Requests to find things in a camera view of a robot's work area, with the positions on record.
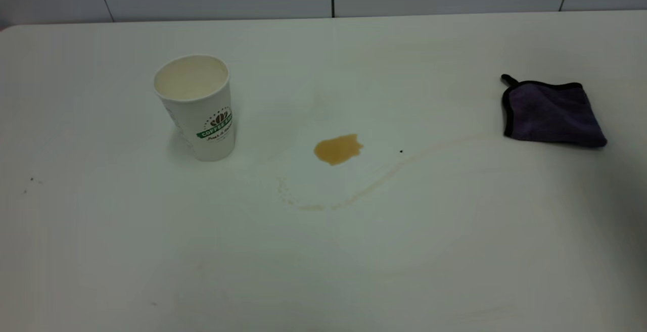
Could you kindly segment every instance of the white paper cup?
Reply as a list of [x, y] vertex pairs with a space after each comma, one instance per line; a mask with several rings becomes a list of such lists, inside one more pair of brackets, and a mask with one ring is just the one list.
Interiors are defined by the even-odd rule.
[[219, 161], [234, 149], [229, 69], [212, 56], [187, 56], [164, 65], [155, 93], [200, 161]]

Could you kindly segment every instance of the white table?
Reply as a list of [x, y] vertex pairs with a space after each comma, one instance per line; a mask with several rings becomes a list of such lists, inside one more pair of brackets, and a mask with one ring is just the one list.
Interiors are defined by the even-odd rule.
[[[644, 330], [645, 28], [647, 12], [9, 28], [0, 329]], [[152, 90], [192, 53], [233, 73], [220, 162], [192, 159]], [[504, 138], [503, 73], [583, 83], [608, 146]], [[359, 157], [314, 156], [350, 133]]]

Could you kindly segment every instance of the purple cloth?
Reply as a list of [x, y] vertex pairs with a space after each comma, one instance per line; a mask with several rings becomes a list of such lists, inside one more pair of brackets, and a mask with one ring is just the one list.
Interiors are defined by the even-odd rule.
[[587, 148], [606, 145], [607, 140], [580, 83], [518, 82], [507, 74], [501, 78], [510, 85], [503, 93], [505, 136]]

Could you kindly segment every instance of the coffee spill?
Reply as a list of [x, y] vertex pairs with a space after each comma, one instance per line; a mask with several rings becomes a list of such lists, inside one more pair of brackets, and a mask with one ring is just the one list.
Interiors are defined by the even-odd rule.
[[357, 134], [350, 134], [321, 141], [314, 147], [314, 154], [332, 166], [360, 155], [362, 148], [363, 145], [357, 142]]

